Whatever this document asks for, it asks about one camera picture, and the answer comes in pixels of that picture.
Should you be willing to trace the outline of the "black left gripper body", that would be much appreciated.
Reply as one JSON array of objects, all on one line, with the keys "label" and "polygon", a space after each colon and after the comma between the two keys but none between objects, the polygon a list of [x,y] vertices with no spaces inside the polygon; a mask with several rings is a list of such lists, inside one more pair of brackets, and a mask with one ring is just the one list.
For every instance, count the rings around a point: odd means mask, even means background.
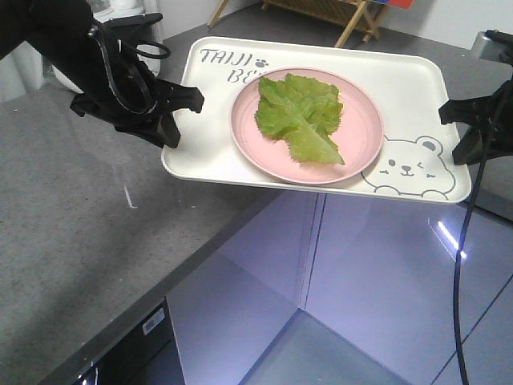
[{"label": "black left gripper body", "polygon": [[91,23],[86,38],[99,74],[73,98],[73,112],[113,124],[119,132],[149,132],[154,119],[171,113],[159,109],[159,79],[140,59],[170,56],[165,45],[151,40],[152,27],[162,18],[150,13]]}]

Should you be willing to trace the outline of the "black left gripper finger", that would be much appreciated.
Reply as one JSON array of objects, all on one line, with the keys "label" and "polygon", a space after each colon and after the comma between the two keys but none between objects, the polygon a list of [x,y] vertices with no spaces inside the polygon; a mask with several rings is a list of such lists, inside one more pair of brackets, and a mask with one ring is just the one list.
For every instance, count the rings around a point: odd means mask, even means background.
[{"label": "black left gripper finger", "polygon": [[162,112],[173,112],[187,108],[189,111],[201,112],[204,96],[197,87],[158,80],[158,107]]},{"label": "black left gripper finger", "polygon": [[150,123],[148,141],[159,148],[177,148],[181,134],[171,113],[165,113]]}]

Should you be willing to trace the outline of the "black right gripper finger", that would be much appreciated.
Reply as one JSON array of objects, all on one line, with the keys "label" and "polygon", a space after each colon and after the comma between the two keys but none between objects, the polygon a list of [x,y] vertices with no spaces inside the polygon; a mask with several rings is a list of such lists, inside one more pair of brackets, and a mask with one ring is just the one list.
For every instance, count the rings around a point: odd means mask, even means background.
[{"label": "black right gripper finger", "polygon": [[442,125],[463,123],[467,125],[484,125],[494,111],[494,102],[490,96],[472,99],[450,99],[438,110]]},{"label": "black right gripper finger", "polygon": [[489,160],[491,133],[488,130],[470,127],[452,151],[455,164],[477,164]]}]

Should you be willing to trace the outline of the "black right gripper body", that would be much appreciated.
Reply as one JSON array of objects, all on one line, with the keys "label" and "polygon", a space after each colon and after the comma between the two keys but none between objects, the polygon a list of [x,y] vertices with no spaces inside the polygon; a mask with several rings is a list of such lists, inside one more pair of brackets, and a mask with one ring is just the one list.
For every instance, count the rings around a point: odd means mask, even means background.
[{"label": "black right gripper body", "polygon": [[480,159],[512,155],[512,78],[504,82],[487,100],[486,115],[480,128]]}]

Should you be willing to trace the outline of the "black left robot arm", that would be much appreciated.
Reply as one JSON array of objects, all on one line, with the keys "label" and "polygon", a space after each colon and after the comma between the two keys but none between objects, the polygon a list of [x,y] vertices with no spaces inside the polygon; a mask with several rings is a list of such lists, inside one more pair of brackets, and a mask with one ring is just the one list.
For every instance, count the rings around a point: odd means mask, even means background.
[{"label": "black left robot arm", "polygon": [[143,14],[100,22],[85,1],[3,1],[1,56],[29,43],[80,90],[70,105],[162,148],[176,148],[180,131],[172,113],[199,113],[204,97],[196,87],[158,79],[144,56],[166,59],[170,50],[153,43],[158,54],[140,50],[146,31],[162,14]]}]

